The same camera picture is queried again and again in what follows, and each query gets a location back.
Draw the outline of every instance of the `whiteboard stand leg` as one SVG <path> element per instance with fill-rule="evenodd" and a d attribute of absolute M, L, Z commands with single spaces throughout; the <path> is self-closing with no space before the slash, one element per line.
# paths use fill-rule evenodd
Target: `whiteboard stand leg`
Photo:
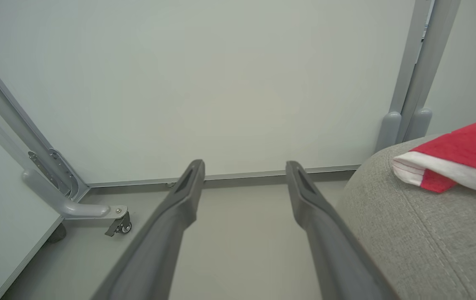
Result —
<path fill-rule="evenodd" d="M 75 203 L 64 197 L 59 190 L 43 178 L 36 170 L 25 170 L 22 174 L 22 178 L 23 182 L 25 182 L 31 190 L 66 220 L 114 219 L 113 224 L 110 226 L 111 228 L 115 226 L 113 231 L 116 231 L 117 228 L 119 228 L 119 232 L 122 233 L 130 231 L 130 216 L 126 205 L 90 205 Z"/>

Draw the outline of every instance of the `gray cushion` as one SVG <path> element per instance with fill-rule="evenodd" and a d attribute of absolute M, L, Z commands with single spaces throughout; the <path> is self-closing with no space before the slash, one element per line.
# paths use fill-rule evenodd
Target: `gray cushion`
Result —
<path fill-rule="evenodd" d="M 476 298 L 476 191 L 442 194 L 400 181 L 386 148 L 352 176 L 337 210 L 401 298 Z"/>

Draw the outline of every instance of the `gray upholstery fabric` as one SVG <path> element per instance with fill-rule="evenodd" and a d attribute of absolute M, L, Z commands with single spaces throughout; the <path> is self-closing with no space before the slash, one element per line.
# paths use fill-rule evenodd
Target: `gray upholstery fabric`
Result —
<path fill-rule="evenodd" d="M 336 208 L 401 298 L 476 299 L 476 191 L 436 194 L 391 171 L 394 156 L 432 138 L 372 156 Z"/>

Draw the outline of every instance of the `folded cloth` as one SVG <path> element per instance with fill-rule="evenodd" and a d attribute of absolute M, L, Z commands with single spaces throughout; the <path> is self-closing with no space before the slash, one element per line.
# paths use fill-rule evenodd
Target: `folded cloth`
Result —
<path fill-rule="evenodd" d="M 457 183 L 476 190 L 476 123 L 394 157 L 392 169 L 400 180 L 433 192 Z"/>

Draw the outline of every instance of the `stitching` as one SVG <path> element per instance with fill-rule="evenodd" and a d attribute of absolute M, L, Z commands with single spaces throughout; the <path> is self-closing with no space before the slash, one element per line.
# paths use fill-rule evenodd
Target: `stitching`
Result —
<path fill-rule="evenodd" d="M 398 168 L 398 169 L 403 170 L 403 171 L 408 172 L 408 173 L 412 173 L 412 174 L 415 174 L 415 175 L 421 175 L 421 176 L 423 176 L 423 174 L 414 173 L 414 172 L 411 172 L 411 171 L 409 171 L 409 170 L 405 170 L 405 169 L 403 169 L 402 167 L 401 167 L 401 168 L 398 167 L 397 165 L 392 165 L 392 167 Z"/>
<path fill-rule="evenodd" d="M 388 166 L 390 165 L 390 163 L 389 163 L 388 160 L 384 160 L 383 163 L 385 163 L 385 165 L 388 165 Z M 433 251 L 434 255 L 436 256 L 436 258 L 438 258 L 438 261 L 440 262 L 440 264 L 441 264 L 442 267 L 443 267 L 443 270 L 446 272 L 447 276 L 449 277 L 449 280 L 451 280 L 451 282 L 453 283 L 453 285 L 454 285 L 455 287 L 458 287 L 457 283 L 453 280 L 453 276 L 452 276 L 451 274 L 449 274 L 449 272 L 447 271 L 446 266 L 445 266 L 444 263 L 442 262 L 442 259 L 440 258 L 440 256 L 438 256 L 438 253 L 436 252 L 436 250 L 434 249 L 434 247 L 431 245 L 431 242 L 430 242 L 429 239 L 425 236 L 425 234 L 423 234 L 424 230 L 421 229 L 421 227 L 419 226 L 419 224 L 416 222 L 414 216 L 411 214 L 411 211 L 415 213 L 416 210 L 414 209 L 414 207 L 411 207 L 410 202 L 408 201 L 408 197 L 406 196 L 404 190 L 399 187 L 399 184 L 398 184 L 395 180 L 391 180 L 391 182 L 396 185 L 396 190 L 399 190 L 399 191 L 401 192 L 401 194 L 403 195 L 404 200 L 402 201 L 402 203 L 403 203 L 404 207 L 406 208 L 406 211 L 408 212 L 410 218 L 412 219 L 412 221 L 414 222 L 414 224 L 417 226 L 419 234 L 425 239 L 425 241 L 427 242 L 427 245 L 432 249 L 432 251 Z"/>
<path fill-rule="evenodd" d="M 402 164 L 402 165 L 405 165 L 404 163 L 402 163 L 402 162 L 400 162 L 400 161 L 398 161 L 398 160 L 393 160 L 393 161 L 398 162 L 398 163 L 400 163 L 400 164 Z M 405 166 L 407 166 L 407 167 L 409 167 L 409 168 L 411 167 L 411 168 L 413 168 L 413 169 L 425 171 L 425 169 L 419 169 L 418 167 L 412 167 L 411 165 L 405 165 Z"/>
<path fill-rule="evenodd" d="M 419 212 L 421 213 L 421 216 L 423 216 L 423 211 L 421 211 L 421 208 L 419 207 L 419 205 L 415 205 Z M 458 266 L 458 268 L 460 269 L 460 273 L 464 276 L 464 278 L 466 279 L 467 281 L 467 285 L 468 287 L 470 287 L 473 292 L 476 292 L 476 289 L 473 287 L 473 285 L 471 284 L 471 281 L 470 279 L 466 276 L 466 273 L 464 272 L 464 270 L 462 269 L 461 265 L 457 262 L 457 260 L 455 259 L 455 256 L 453 256 L 453 254 L 451 253 L 451 251 L 449 251 L 449 249 L 447 249 L 446 247 L 446 244 L 442 241 L 442 239 L 440 238 L 440 236 L 438 235 L 438 233 L 436 233 L 436 230 L 434 230 L 434 227 L 431 225 L 431 223 L 427 220 L 427 218 L 423 217 L 425 219 L 425 221 L 427 222 L 428 226 L 431 228 L 432 232 L 434 233 L 434 235 L 436 235 L 436 238 L 438 239 L 438 241 L 440 241 L 440 243 L 442 243 L 442 246 L 443 248 L 447 251 L 447 253 L 449 254 L 449 256 L 453 259 L 453 261 L 455 262 L 455 264 Z M 466 288 L 466 291 L 468 292 L 468 295 L 470 295 L 470 298 L 473 298 L 472 295 L 470 294 L 470 291 Z"/>

